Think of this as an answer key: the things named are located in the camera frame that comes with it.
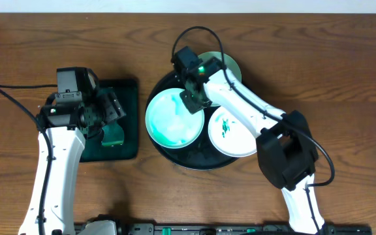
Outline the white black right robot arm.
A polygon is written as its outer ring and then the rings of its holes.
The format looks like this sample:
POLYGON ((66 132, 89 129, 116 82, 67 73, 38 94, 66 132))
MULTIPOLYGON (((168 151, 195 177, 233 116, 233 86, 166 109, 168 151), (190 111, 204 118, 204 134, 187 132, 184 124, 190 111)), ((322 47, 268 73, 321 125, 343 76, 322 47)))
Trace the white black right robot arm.
POLYGON ((324 149, 310 133, 303 114, 289 114, 246 88, 223 61, 174 58, 185 87, 184 105, 194 114, 219 104, 255 137, 258 165, 265 178, 281 190, 295 232, 321 234, 324 219, 315 199, 315 162, 324 149))

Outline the pale green plate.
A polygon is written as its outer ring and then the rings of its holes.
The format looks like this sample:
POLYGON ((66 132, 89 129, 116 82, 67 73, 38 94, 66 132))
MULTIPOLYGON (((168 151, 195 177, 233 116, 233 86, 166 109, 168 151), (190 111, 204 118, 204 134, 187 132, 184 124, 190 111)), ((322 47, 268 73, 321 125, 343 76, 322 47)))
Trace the pale green plate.
POLYGON ((233 58, 227 54, 222 54, 221 52, 204 52, 199 55, 199 59, 202 60, 201 64, 198 67, 198 74, 206 74, 206 62, 215 57, 216 59, 223 62, 226 66, 226 70, 223 72, 218 72, 217 75, 211 76, 211 84, 204 84, 206 86, 205 94, 207 95, 208 91, 212 91, 212 97, 208 97, 208 101, 203 100, 201 104, 202 108, 207 108, 211 106, 220 106, 218 100, 216 100, 215 94, 217 91, 219 95, 222 95, 222 91, 228 91, 229 93, 235 93, 235 91, 230 86, 230 82, 234 82, 234 78, 237 79, 238 83, 242 82, 242 74, 239 65, 233 58))

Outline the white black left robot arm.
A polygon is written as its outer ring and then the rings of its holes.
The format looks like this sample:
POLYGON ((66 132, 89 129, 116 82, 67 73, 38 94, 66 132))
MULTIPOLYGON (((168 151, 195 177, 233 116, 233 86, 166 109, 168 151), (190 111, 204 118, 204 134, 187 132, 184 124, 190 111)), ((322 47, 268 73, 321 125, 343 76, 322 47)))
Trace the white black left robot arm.
POLYGON ((76 234, 78 165, 91 129, 105 130, 125 115, 113 89, 54 93, 36 116, 39 159, 19 234, 76 234))

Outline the green yellow scrub sponge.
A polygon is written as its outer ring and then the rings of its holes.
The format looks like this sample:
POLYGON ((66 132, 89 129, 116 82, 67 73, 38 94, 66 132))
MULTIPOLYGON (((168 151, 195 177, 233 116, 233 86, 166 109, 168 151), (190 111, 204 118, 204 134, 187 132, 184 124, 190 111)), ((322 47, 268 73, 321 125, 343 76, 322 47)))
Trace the green yellow scrub sponge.
POLYGON ((124 143, 125 135, 122 127, 117 122, 112 122, 102 128, 103 138, 102 146, 112 147, 122 145, 124 143))

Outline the white plate smeared green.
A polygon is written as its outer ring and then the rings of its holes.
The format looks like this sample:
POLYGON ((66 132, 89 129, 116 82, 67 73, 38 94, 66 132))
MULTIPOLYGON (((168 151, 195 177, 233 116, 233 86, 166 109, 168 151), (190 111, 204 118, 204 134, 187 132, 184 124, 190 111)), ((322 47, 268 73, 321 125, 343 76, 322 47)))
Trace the white plate smeared green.
POLYGON ((152 98, 146 109, 148 134, 165 148, 187 147, 200 136, 204 127, 204 112, 191 114, 180 97, 182 91, 182 88, 165 89, 152 98))

